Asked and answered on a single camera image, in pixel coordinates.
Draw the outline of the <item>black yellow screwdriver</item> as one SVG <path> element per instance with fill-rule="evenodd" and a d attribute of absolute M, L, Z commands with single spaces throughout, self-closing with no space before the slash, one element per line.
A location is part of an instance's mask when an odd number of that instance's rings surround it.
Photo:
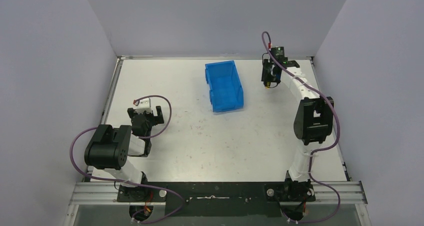
<path fill-rule="evenodd" d="M 266 88 L 269 88 L 269 89 L 272 89 L 272 88 L 275 88 L 275 87 L 277 87 L 277 86 L 278 86 L 278 84 L 276 84 L 276 85 L 274 85 L 274 86 L 266 85 L 265 87 L 266 87 Z"/>

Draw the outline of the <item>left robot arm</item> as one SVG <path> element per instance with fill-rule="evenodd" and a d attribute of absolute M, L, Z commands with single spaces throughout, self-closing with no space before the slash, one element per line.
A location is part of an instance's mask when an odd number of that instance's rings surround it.
<path fill-rule="evenodd" d="M 84 153 L 88 166 L 105 170 L 119 179 L 118 202 L 161 202 L 159 189 L 148 188 L 147 176 L 129 161 L 129 157 L 148 157 L 152 143 L 152 128 L 164 124 L 160 106 L 153 112 L 148 106 L 128 108 L 131 124 L 114 128 L 108 124 L 97 127 Z"/>

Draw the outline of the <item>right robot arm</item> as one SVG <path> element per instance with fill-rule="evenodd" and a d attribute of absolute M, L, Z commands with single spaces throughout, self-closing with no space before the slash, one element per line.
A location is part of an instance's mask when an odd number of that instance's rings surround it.
<path fill-rule="evenodd" d="M 309 173 L 314 156 L 313 150 L 331 135 L 333 114 L 331 98 L 323 99 L 310 89 L 300 65 L 285 56 L 283 47 L 268 46 L 269 59 L 262 59 L 261 81 L 267 88 L 284 83 L 299 102 L 293 122 L 293 130 L 299 140 L 293 162 L 286 178 L 279 188 L 273 189 L 273 195 L 280 201 L 313 201 L 314 191 Z"/>

